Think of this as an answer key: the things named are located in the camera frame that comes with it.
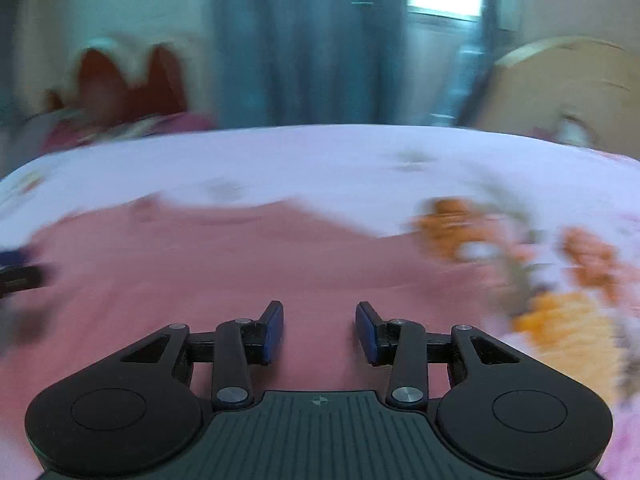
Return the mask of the floral white bed sheet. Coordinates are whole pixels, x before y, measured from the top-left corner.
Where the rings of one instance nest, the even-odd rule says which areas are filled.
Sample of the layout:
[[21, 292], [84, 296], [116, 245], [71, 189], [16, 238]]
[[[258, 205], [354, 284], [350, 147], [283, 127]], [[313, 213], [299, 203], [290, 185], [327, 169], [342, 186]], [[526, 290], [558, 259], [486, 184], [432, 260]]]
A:
[[68, 214], [146, 196], [190, 206], [289, 200], [379, 236], [408, 228], [420, 203], [460, 196], [524, 214], [536, 278], [570, 287], [558, 238], [580, 226], [639, 264], [639, 164], [588, 148], [475, 130], [318, 126], [158, 136], [36, 158], [1, 183], [1, 241], [23, 243]]

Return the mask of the teal blue curtain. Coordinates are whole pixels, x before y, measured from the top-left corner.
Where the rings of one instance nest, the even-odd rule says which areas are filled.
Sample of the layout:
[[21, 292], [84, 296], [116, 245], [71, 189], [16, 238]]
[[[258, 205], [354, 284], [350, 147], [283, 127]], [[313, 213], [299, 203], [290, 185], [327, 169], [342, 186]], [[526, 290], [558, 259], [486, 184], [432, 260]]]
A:
[[212, 0], [224, 128], [398, 124], [409, 0]]

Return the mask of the cream round headboard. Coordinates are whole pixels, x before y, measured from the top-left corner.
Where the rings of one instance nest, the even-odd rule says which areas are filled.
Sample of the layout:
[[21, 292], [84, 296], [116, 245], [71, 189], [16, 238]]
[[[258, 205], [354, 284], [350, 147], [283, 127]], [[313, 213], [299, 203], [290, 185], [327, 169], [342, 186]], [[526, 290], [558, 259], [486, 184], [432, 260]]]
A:
[[639, 157], [639, 55], [587, 37], [534, 41], [495, 62], [471, 127]]

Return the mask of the red heart-shaped headboard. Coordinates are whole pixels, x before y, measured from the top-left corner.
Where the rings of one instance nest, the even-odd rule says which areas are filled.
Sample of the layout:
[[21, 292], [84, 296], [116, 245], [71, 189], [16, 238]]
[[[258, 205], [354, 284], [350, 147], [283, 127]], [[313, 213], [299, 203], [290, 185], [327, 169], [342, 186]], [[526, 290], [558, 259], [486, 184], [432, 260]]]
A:
[[46, 112], [86, 112], [100, 126], [189, 109], [186, 66], [168, 41], [96, 37], [70, 59], [62, 84], [43, 92]]

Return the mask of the pink sweater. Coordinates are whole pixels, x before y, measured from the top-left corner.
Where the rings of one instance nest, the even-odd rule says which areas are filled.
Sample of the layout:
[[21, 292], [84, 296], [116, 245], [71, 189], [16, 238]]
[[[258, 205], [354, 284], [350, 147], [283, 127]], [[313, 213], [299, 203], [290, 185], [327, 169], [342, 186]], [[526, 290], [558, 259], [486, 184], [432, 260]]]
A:
[[384, 318], [433, 332], [489, 315], [494, 269], [431, 256], [410, 234], [375, 237], [287, 202], [180, 207], [156, 198], [74, 214], [32, 234], [43, 288], [10, 303], [1, 359], [1, 474], [39, 467], [24, 434], [29, 402], [48, 385], [171, 323], [212, 330], [282, 302], [277, 362], [265, 388], [382, 389], [352, 319], [367, 301]]

